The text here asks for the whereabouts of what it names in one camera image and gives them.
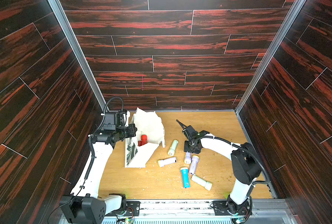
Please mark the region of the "white floral tote bag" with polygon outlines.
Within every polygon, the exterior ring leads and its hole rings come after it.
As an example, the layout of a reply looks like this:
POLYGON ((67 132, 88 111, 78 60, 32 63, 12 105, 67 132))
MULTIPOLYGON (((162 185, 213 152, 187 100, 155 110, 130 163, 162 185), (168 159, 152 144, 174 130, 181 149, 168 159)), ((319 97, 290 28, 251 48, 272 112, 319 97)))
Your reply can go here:
POLYGON ((137 108, 129 124, 137 128, 136 136, 126 139, 125 167, 144 168, 155 150, 165 146, 165 129, 156 112, 137 108))

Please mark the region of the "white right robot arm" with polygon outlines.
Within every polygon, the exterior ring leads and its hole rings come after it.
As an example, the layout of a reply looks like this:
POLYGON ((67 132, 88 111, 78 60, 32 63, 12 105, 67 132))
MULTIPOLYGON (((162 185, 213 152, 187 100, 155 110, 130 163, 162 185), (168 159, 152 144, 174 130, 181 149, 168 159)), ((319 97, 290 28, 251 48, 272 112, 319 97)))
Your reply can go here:
POLYGON ((253 146, 249 143, 237 145, 207 131, 197 132, 192 126, 184 127, 182 132, 187 138, 185 152, 196 155, 206 148, 230 159, 236 181, 227 198, 227 212, 230 215, 249 216, 251 205, 248 200, 264 169, 260 160, 252 153, 253 146))

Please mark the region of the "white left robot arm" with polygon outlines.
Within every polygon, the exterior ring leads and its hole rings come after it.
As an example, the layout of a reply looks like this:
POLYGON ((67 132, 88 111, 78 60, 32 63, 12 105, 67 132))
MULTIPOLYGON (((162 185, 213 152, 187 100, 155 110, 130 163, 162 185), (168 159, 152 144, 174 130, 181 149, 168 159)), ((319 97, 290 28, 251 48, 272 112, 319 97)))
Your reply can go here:
POLYGON ((124 194, 110 194, 98 199, 98 191, 105 165, 115 145, 124 139, 135 137, 134 124, 114 130, 97 130, 88 138, 90 155, 83 172, 69 195, 61 197, 60 208, 70 224, 100 224, 105 215, 124 215, 127 202, 124 194))

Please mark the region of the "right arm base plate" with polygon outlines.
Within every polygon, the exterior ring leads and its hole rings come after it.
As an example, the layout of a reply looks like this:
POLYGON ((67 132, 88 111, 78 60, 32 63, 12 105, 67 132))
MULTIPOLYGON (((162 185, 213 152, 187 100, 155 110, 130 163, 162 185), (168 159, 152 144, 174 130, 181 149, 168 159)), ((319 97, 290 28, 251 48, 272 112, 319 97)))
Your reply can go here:
POLYGON ((214 210, 216 216, 250 216, 252 214, 251 205, 248 200, 242 204, 236 204, 232 200, 213 201, 210 207, 214 210))

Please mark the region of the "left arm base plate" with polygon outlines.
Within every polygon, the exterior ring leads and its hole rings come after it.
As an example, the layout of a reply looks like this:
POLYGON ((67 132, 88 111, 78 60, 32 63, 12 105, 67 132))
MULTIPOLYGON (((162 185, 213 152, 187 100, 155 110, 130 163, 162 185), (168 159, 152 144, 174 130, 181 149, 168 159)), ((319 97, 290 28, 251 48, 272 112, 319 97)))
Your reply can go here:
POLYGON ((121 205, 121 208, 106 214, 106 217, 123 216, 123 217, 138 217, 140 215, 140 201, 129 201, 121 205))

